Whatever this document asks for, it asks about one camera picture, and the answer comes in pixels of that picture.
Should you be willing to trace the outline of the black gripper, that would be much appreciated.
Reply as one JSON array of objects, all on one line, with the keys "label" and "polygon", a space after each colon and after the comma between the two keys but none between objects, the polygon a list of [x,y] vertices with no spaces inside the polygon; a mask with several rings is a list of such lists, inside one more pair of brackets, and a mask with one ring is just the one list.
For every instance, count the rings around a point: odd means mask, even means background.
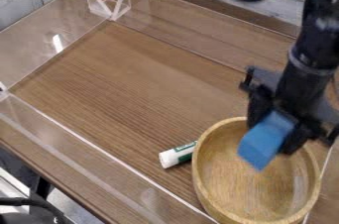
[{"label": "black gripper", "polygon": [[281,147],[293,155],[309,140],[329,146],[339,135],[339,110],[326,97],[331,71],[322,73],[289,65],[283,72],[250,66],[241,89],[250,95],[249,127],[253,128],[271,111],[295,122]]}]

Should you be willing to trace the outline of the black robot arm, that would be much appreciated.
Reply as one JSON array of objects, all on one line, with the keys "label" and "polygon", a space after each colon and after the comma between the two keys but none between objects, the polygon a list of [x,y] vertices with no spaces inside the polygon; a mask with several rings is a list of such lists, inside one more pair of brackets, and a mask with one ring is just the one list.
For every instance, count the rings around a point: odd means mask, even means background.
[{"label": "black robot arm", "polygon": [[[259,2],[262,0],[239,0]],[[241,89],[250,94],[255,128],[274,111],[295,123],[278,151],[291,155],[310,140],[331,145],[339,135],[339,112],[325,89],[339,69],[339,0],[305,0],[301,33],[283,73],[251,66]]]}]

